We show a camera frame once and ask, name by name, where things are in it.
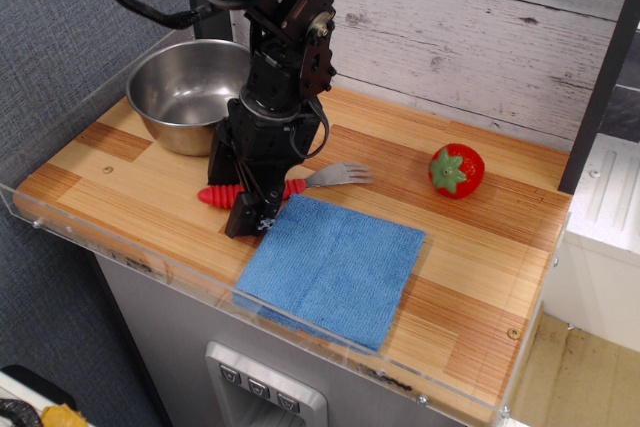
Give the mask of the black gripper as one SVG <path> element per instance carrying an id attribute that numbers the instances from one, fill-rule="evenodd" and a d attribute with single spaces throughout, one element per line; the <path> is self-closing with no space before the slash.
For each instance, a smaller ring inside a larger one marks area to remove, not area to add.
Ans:
<path id="1" fill-rule="evenodd" d="M 233 98 L 228 116 L 213 132 L 208 184 L 241 184 L 230 210 L 225 234 L 230 238 L 260 236 L 275 223 L 288 171 L 322 150 L 311 149 L 323 125 L 317 97 L 288 112 L 268 111 L 251 99 Z"/>

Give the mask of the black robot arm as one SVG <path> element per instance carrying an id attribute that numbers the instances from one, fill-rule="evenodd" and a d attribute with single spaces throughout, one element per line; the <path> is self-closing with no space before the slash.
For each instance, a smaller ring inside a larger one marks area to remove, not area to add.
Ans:
<path id="1" fill-rule="evenodd" d="M 225 233 L 259 236 L 275 222 L 289 170 L 319 153 L 329 123 L 318 99 L 336 74 L 333 0 L 207 0 L 250 22 L 250 71 L 216 128 L 208 178 L 239 183 Z"/>

